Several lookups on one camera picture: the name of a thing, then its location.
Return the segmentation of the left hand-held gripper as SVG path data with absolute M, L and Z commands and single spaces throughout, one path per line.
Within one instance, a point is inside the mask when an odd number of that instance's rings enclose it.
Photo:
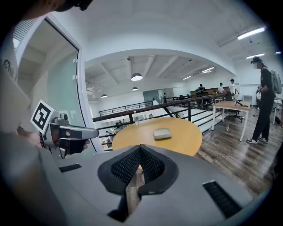
M 37 104 L 31 123 L 39 131 L 42 147 L 61 159 L 82 152 L 86 140 L 99 136 L 95 128 L 71 125 L 67 114 L 58 112 L 43 100 Z

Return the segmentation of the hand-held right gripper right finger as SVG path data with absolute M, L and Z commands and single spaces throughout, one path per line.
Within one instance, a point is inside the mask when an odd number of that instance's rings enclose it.
M 145 196 L 164 193 L 178 178 L 177 164 L 144 144 L 140 145 L 139 155 L 145 184 L 138 189 L 138 194 Z

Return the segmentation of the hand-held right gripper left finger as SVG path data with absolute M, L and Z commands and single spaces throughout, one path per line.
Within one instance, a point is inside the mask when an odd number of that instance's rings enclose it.
M 103 162 L 98 168 L 98 178 L 105 189 L 122 195 L 140 166 L 140 147 L 129 150 Z

